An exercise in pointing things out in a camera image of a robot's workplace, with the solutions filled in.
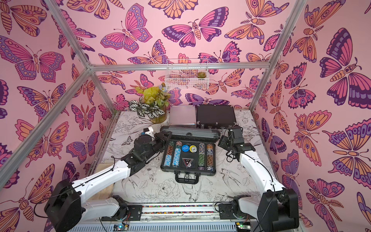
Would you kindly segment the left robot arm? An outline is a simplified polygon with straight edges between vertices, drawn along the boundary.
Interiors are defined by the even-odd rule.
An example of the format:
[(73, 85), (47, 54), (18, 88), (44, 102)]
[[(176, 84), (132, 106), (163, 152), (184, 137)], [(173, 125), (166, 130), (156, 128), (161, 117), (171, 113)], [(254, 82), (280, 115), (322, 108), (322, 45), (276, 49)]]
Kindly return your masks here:
[(110, 167), (83, 179), (59, 182), (44, 207), (55, 231), (67, 232), (79, 222), (95, 218), (126, 220), (129, 214), (128, 203), (120, 196), (94, 201), (90, 198), (142, 170), (155, 154), (164, 151), (171, 136), (171, 132), (158, 132), (154, 136), (140, 135), (135, 139), (129, 154)]

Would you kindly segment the large black poker case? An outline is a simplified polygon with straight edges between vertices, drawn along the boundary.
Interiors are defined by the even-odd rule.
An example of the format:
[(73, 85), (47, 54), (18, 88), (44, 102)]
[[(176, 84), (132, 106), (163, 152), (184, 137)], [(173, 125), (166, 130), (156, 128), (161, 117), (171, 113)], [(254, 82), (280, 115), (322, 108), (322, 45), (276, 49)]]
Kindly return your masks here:
[(196, 185), (200, 176), (216, 174), (218, 130), (163, 126), (160, 131), (171, 133), (160, 168), (175, 174), (176, 182)]

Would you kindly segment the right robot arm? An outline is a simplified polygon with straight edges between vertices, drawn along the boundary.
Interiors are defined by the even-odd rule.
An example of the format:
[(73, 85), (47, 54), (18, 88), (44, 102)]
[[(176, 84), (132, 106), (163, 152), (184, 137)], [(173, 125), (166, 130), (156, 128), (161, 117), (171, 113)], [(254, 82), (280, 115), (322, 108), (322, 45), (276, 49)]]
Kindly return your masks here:
[(218, 146), (226, 155), (237, 160), (250, 174), (260, 193), (260, 202), (249, 196), (236, 196), (231, 204), (236, 216), (251, 216), (257, 220), (254, 230), (281, 232), (299, 227), (299, 197), (292, 188), (286, 188), (261, 161), (256, 149), (245, 142), (243, 129), (226, 129)]

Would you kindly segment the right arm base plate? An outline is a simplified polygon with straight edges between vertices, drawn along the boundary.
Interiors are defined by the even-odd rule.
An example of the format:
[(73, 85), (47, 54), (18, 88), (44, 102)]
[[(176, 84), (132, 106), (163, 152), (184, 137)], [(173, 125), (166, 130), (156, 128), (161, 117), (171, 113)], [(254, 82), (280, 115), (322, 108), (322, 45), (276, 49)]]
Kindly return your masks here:
[(229, 220), (245, 220), (245, 219), (256, 219), (255, 217), (246, 213), (236, 213), (233, 205), (229, 203), (216, 203), (214, 210), (219, 214), (220, 219)]

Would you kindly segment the small silver poker case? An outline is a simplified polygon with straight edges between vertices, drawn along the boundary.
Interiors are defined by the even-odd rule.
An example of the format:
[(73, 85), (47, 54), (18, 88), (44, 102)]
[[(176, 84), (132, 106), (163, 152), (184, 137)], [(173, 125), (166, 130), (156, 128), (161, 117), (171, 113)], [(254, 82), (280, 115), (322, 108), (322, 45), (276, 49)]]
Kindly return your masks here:
[(193, 105), (171, 106), (169, 125), (176, 127), (196, 127), (196, 107)]

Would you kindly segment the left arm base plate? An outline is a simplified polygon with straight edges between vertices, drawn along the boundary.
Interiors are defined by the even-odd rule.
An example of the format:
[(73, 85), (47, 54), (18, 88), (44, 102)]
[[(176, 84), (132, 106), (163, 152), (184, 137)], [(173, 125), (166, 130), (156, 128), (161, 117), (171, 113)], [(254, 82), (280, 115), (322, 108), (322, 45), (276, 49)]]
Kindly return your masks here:
[(143, 205), (121, 206), (111, 217), (102, 217), (102, 221), (139, 221), (141, 219)]

